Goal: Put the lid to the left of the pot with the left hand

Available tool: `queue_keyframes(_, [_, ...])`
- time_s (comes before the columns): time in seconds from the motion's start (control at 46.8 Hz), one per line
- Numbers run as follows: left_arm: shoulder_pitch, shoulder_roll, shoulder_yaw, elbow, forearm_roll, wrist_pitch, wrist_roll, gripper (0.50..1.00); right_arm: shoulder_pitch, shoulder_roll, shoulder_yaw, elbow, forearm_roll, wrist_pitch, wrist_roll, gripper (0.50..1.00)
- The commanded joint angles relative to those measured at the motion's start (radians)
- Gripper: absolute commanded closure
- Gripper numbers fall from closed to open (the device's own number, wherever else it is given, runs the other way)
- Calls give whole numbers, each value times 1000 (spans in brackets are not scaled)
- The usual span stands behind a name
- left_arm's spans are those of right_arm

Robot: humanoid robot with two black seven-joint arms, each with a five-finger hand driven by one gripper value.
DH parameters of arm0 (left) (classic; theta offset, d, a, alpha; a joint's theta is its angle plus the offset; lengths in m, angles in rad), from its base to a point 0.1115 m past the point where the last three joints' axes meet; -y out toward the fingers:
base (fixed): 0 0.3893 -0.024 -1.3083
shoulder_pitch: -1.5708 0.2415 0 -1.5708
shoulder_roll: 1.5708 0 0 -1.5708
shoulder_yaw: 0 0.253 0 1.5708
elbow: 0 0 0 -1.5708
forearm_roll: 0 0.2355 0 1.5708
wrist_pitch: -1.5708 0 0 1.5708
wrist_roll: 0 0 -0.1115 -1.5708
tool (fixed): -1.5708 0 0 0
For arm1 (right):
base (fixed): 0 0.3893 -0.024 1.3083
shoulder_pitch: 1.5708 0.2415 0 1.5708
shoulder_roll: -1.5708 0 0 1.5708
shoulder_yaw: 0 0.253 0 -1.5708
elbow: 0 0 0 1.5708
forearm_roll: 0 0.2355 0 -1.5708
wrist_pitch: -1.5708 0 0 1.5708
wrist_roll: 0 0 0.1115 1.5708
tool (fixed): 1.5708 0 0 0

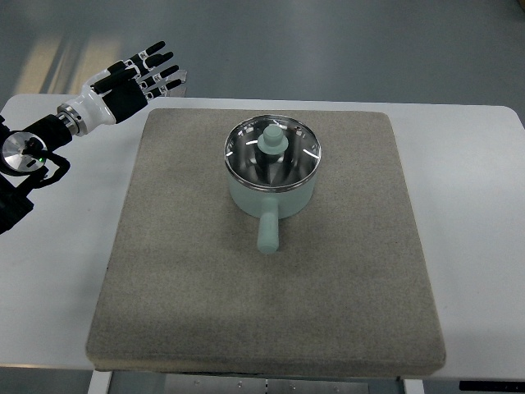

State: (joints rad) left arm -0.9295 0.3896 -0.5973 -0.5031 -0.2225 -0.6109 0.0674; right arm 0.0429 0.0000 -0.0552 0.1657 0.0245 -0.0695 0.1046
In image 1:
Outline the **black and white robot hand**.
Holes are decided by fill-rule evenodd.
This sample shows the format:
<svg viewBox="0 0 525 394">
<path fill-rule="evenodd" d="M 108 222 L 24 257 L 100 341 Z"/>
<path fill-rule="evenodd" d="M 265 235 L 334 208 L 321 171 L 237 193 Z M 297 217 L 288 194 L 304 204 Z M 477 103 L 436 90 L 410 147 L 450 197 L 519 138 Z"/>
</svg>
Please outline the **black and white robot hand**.
<svg viewBox="0 0 525 394">
<path fill-rule="evenodd" d="M 182 85 L 183 80 L 171 77 L 179 66 L 167 65 L 173 53 L 163 53 L 165 45 L 159 41 L 90 77 L 79 96 L 59 109 L 72 120 L 71 134 L 83 136 L 99 126 L 122 123 Z"/>
</svg>

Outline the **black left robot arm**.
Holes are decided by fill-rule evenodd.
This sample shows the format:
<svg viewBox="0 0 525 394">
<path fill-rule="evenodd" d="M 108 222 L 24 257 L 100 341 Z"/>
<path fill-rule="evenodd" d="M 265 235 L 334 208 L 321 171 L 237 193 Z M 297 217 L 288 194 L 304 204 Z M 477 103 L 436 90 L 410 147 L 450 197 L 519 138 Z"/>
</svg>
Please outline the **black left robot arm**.
<svg viewBox="0 0 525 394">
<path fill-rule="evenodd" d="M 28 194 L 60 181 L 71 168 L 56 154 L 74 136 L 89 129 L 72 107 L 62 105 L 22 130 L 12 130 L 1 119 L 1 232 L 11 230 L 33 208 Z"/>
</svg>

